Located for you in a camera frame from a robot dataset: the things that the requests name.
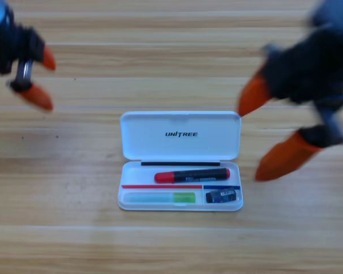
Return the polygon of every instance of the light wooden surface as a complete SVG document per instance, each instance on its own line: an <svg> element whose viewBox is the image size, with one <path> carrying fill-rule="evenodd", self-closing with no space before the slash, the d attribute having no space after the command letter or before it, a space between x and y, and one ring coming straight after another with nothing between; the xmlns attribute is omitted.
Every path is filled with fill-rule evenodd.
<svg viewBox="0 0 343 274"><path fill-rule="evenodd" d="M130 110L234 110L272 40L305 35L311 0L12 0L52 46L45 115L0 78L0 274L343 274L343 146L280 180L257 162L307 107L270 102L244 117L233 213L117 206L119 117Z"/></svg>

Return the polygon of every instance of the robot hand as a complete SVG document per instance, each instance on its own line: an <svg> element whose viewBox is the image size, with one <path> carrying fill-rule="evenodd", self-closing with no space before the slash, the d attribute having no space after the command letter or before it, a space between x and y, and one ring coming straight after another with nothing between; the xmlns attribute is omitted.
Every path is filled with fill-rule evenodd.
<svg viewBox="0 0 343 274"><path fill-rule="evenodd" d="M54 55L34 29L15 24L13 12L0 0L0 75L11 73L16 60L17 76L8 86L30 104L51 111L53 104L50 95L30 78L33 62L55 70Z"/></svg>
<svg viewBox="0 0 343 274"><path fill-rule="evenodd" d="M319 125L300 128L276 144L260 161L258 181L278 179L324 148L343 144L343 128L336 117L343 107L343 27L336 21L339 14L326 13L336 3L343 7L343 0L324 3L328 6L322 6L313 17L316 28L301 43L287 50L266 46L266 62L242 90L238 102L241 116L271 99L288 99L295 104L312 102L321 118Z"/></svg>

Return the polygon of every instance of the unitree logo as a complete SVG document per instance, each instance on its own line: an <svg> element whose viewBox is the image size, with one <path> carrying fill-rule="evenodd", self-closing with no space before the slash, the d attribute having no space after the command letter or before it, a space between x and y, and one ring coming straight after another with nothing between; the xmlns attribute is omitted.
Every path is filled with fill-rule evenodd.
<svg viewBox="0 0 343 274"><path fill-rule="evenodd" d="M165 136L177 136L177 137L181 137L181 136L185 136L185 137L196 137L198 136L198 132L167 132L165 133Z"/></svg>

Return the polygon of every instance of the open case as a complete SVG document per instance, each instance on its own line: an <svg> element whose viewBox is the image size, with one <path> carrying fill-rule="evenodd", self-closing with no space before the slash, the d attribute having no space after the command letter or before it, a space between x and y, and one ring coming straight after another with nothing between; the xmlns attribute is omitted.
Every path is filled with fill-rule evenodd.
<svg viewBox="0 0 343 274"><path fill-rule="evenodd" d="M126 210L236 211L243 206L238 166L241 118L232 111L135 111L121 117L123 154L118 205ZM228 168L226 180L159 184L158 172ZM208 203L233 188L236 199Z"/></svg>

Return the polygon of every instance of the blue strip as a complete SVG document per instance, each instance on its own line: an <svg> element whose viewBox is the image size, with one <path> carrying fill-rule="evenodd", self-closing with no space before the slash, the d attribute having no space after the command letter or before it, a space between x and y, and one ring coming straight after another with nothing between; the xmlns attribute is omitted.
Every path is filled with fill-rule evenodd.
<svg viewBox="0 0 343 274"><path fill-rule="evenodd" d="M241 187L240 186L229 186L229 185L225 185L225 186L204 186L204 190L223 190L226 188L234 188L235 190L240 190Z"/></svg>

